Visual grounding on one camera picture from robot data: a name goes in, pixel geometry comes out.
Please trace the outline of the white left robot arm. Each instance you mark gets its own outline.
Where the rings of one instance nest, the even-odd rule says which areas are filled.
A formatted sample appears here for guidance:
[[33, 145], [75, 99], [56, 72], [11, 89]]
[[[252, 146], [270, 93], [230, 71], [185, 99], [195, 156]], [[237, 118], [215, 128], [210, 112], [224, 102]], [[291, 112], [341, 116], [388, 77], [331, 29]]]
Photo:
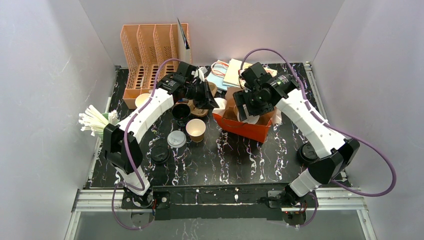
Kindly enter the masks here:
[[123, 186], [137, 196], [146, 194], [150, 183], [141, 167], [140, 143], [151, 125], [181, 99], [192, 100], [198, 109], [218, 107], [201, 68], [179, 59], [177, 69], [163, 77], [156, 73], [146, 102], [119, 123], [103, 129], [101, 153], [123, 178]]

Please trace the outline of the kraft paper cup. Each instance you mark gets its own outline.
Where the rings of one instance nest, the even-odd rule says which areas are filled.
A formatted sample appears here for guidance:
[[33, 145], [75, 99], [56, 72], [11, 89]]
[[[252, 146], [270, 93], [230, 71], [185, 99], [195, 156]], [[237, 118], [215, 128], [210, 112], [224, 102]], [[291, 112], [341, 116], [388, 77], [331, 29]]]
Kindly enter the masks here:
[[186, 132], [188, 133], [190, 139], [195, 142], [199, 143], [203, 141], [205, 131], [206, 131], [206, 124], [201, 119], [192, 119], [186, 124]]
[[256, 116], [249, 115], [249, 112], [247, 110], [247, 106], [246, 105], [243, 105], [243, 110], [244, 110], [244, 113], [246, 115], [246, 119], [245, 120], [241, 120], [241, 117], [240, 117], [240, 113], [239, 113], [238, 108], [236, 106], [233, 108], [233, 112], [234, 112], [234, 114], [235, 114], [238, 122], [242, 122], [242, 123], [245, 123], [245, 124], [255, 125], [259, 121], [259, 119], [260, 119], [260, 116], [259, 115], [256, 115]]

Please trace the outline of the orange paper bag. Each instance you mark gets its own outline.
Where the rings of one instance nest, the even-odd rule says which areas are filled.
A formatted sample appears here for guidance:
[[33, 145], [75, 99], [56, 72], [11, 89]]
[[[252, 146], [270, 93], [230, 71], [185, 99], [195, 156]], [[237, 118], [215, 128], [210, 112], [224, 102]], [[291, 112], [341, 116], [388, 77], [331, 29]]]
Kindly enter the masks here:
[[278, 109], [274, 109], [274, 111], [262, 116], [256, 116], [256, 122], [254, 124], [239, 121], [237, 119], [235, 111], [236, 105], [233, 98], [233, 93], [239, 90], [239, 87], [229, 87], [224, 98], [216, 97], [215, 101], [218, 103], [218, 107], [212, 110], [212, 116], [223, 130], [264, 143], [267, 139], [270, 127], [282, 123], [282, 112]]

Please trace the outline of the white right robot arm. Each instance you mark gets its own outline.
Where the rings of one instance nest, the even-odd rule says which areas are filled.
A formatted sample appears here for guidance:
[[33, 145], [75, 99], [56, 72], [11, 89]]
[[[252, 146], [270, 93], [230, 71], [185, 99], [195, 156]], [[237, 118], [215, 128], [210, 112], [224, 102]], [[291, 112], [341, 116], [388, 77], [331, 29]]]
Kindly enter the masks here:
[[277, 109], [285, 114], [307, 138], [317, 160], [310, 164], [284, 189], [291, 202], [328, 184], [347, 165], [359, 149], [359, 142], [331, 130], [325, 120], [303, 96], [303, 87], [290, 75], [280, 72], [272, 76], [257, 62], [239, 71], [244, 88], [233, 93], [239, 119], [261, 116]]

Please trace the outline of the brown pulp cup carrier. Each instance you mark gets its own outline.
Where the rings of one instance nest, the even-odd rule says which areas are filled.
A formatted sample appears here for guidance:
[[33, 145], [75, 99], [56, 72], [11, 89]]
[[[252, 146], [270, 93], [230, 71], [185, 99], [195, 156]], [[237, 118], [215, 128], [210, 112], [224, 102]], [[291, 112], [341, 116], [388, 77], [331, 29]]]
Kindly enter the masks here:
[[[212, 96], [214, 97], [217, 93], [218, 88], [213, 82], [209, 82], [208, 85], [211, 90]], [[195, 108], [193, 100], [189, 100], [187, 105], [190, 107], [190, 110], [191, 110], [190, 113], [195, 117], [200, 117], [200, 118], [205, 117], [209, 112], [208, 109]]]

